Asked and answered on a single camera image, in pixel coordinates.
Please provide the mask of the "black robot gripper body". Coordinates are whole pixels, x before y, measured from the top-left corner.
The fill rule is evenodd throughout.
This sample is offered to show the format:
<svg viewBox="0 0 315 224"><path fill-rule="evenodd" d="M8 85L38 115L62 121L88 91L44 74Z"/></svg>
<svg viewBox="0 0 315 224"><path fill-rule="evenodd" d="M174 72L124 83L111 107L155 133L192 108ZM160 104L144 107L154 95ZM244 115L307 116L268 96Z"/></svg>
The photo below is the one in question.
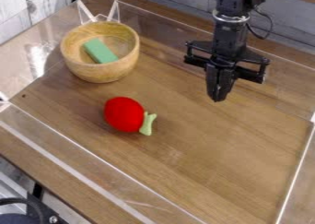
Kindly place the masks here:
<svg viewBox="0 0 315 224"><path fill-rule="evenodd" d="M206 68L215 62L231 68L238 78L263 83L270 60L247 48L247 22L215 22L211 41L188 41L184 62Z"/></svg>

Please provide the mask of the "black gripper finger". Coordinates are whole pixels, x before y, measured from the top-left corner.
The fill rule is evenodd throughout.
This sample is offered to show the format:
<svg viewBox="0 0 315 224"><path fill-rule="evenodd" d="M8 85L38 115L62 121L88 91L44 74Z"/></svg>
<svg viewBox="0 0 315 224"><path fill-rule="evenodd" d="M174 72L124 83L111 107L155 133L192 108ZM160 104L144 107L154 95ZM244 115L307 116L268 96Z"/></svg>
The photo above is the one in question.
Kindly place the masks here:
<svg viewBox="0 0 315 224"><path fill-rule="evenodd" d="M207 64L207 69L206 69L207 93L215 102L223 100L223 95L219 85L219 77L220 77L219 69L214 65Z"/></svg>
<svg viewBox="0 0 315 224"><path fill-rule="evenodd" d="M235 73L235 71L232 69L227 69L224 71L224 97L228 96L236 79L238 79L238 74Z"/></svg>

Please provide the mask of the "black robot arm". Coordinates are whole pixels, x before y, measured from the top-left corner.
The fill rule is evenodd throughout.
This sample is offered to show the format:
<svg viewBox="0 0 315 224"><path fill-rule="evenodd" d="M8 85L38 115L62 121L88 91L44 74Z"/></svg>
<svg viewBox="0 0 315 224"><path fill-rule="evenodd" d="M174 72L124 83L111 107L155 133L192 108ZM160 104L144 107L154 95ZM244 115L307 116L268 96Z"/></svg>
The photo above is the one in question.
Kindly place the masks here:
<svg viewBox="0 0 315 224"><path fill-rule="evenodd" d="M250 12L266 0L216 0L212 11L215 28L211 41L188 41L184 62L206 71L207 93L223 101L240 78L263 83L270 60L247 48L247 32L266 39L250 27Z"/></svg>

